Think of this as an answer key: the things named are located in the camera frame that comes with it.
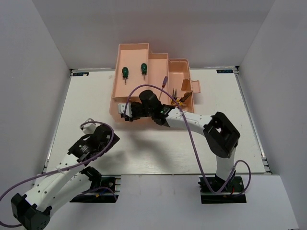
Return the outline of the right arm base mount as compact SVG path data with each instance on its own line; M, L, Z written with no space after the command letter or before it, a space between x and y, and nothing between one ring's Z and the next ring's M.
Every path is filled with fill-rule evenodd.
M199 178L198 184L202 204L243 204L247 202L243 193L245 188L241 176L235 176L217 195L209 190L203 177Z

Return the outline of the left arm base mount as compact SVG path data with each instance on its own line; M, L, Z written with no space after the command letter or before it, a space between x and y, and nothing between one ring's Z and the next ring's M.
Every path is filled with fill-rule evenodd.
M120 176L102 176L100 181L92 182L89 190L74 197L70 203L116 203L120 184Z

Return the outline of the pink plastic toolbox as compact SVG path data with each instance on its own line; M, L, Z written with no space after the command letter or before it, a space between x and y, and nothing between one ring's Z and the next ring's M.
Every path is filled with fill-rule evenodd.
M165 77L168 79L164 90L176 93L177 98L188 92L201 92L200 82L191 79L187 59L152 53L148 43L119 44L110 102L110 114L115 122L124 121L118 113L118 105L139 101L139 94L147 89L152 90L161 103L170 104L170 98L159 90Z

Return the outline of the green stubby screwdriver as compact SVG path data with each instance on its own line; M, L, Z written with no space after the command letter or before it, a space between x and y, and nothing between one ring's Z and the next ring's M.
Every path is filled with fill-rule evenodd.
M143 79L145 79L145 76L147 75L147 64L146 63L141 64L141 72L142 72Z
M127 67L122 68L122 77L123 77L124 83L127 84L127 79L129 77L129 69Z

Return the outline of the yellow black pliers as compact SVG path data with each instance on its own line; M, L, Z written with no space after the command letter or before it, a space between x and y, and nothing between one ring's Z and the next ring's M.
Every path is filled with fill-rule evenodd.
M179 98L179 99L177 100L179 106L180 106L180 107L185 106L185 105L186 105L186 104L185 104L185 101L186 101L192 94L193 94L193 91L184 93L184 95L183 95L181 98Z

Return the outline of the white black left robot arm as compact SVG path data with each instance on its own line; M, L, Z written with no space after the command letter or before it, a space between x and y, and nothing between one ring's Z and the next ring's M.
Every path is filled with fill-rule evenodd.
M54 174L46 174L25 194L12 197L13 216L25 229L43 230L54 213L77 195L105 191L114 194L89 163L109 151L119 137L106 124L88 123L81 129L84 135L68 149Z

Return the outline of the blue handled screwdriver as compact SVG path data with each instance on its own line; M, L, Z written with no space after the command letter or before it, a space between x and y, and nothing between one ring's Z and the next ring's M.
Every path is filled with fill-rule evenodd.
M165 88L167 81L168 81L168 77L165 76L164 79L163 79L163 82L162 82L162 86L161 86L162 90ZM158 97L159 100L160 100L161 96L162 96L162 91L160 91L160 94L159 94L159 97Z

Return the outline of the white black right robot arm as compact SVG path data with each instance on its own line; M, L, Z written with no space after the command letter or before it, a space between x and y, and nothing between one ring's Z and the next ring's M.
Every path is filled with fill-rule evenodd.
M239 131L222 112L214 115L198 115L162 104L151 90L140 93L141 102L127 105L126 120L134 121L150 117L156 124L170 128L181 128L203 135L212 153L216 155L216 184L222 191L234 185L234 154L240 138Z

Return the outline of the yellow long nose pliers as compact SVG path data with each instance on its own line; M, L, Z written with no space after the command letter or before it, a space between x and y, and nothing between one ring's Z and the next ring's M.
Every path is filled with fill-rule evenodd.
M177 96L177 89L173 89L172 97L176 99L176 102L179 104L180 107L183 106L182 97ZM173 100L171 100L171 105L177 107L177 104Z

